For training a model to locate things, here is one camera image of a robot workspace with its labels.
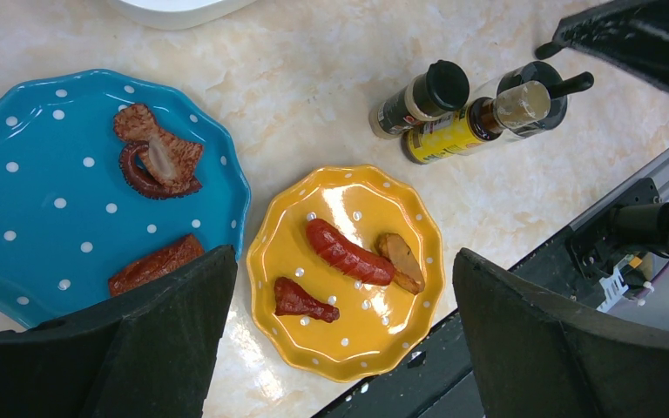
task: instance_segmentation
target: clear bottle cap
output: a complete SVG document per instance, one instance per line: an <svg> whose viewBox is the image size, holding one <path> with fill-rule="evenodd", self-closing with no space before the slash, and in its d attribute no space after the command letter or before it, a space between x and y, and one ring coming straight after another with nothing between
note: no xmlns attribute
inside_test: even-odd
<svg viewBox="0 0 669 418"><path fill-rule="evenodd" d="M497 96L494 117L504 128L516 129L544 119L550 105L547 88L538 81L529 81Z"/></svg>

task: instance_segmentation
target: potato slice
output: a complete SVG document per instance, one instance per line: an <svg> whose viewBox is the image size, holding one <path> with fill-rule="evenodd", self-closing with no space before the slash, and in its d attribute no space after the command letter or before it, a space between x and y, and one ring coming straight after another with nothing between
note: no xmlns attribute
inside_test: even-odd
<svg viewBox="0 0 669 418"><path fill-rule="evenodd" d="M386 257L396 267L394 281L397 285L412 294L418 294L424 290L424 276L419 263L416 261L411 248L401 235L396 233L384 233L375 243L378 253Z"/></svg>

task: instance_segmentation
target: beige marble surface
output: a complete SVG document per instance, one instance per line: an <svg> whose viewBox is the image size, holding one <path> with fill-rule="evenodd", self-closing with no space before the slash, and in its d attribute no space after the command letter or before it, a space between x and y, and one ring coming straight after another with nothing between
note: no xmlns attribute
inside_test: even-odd
<svg viewBox="0 0 669 418"><path fill-rule="evenodd" d="M247 242L268 201L322 165L375 164L409 182L463 246L511 266L669 146L669 97L574 51L550 62L596 85L555 131L429 166L368 128L368 109L437 59L474 86L531 60L560 17L597 0L259 0L180 32L140 27L102 0L0 0L0 96L105 67L180 88L232 133L253 188ZM241 266L206 416L309 416L349 388L287 366L250 320ZM450 289L436 320L455 308ZM0 314L0 329L18 326Z"/></svg>

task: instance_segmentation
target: seasoning bottle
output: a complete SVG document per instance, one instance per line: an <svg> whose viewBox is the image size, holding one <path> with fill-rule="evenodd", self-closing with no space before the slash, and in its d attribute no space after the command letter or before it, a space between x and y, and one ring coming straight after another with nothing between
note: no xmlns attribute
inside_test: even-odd
<svg viewBox="0 0 669 418"><path fill-rule="evenodd" d="M552 65L542 61L533 61L478 87L470 93L469 100L485 96L493 98L502 91L532 80L539 81L548 89L551 99L550 112L544 119L520 128L507 129L502 132L496 142L514 142L557 128L565 119L565 113L568 111L568 95L586 91L594 83L593 75L588 71L563 80L558 70Z"/></svg>
<svg viewBox="0 0 669 418"><path fill-rule="evenodd" d="M545 118L550 107L547 89L538 81L530 81L503 91L495 99L478 98L458 112L405 133L402 149L417 164L471 153L506 129Z"/></svg>
<svg viewBox="0 0 669 418"><path fill-rule="evenodd" d="M468 77L463 69L449 61L437 61L371 110L370 129L380 138L398 138L414 126L459 110L465 106L469 94Z"/></svg>

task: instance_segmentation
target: white dish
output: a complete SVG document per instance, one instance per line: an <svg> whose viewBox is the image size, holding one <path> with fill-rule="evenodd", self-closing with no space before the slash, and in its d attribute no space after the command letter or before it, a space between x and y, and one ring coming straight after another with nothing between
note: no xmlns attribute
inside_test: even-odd
<svg viewBox="0 0 669 418"><path fill-rule="evenodd" d="M156 29L181 30L241 9L255 0L107 0L125 17Z"/></svg>

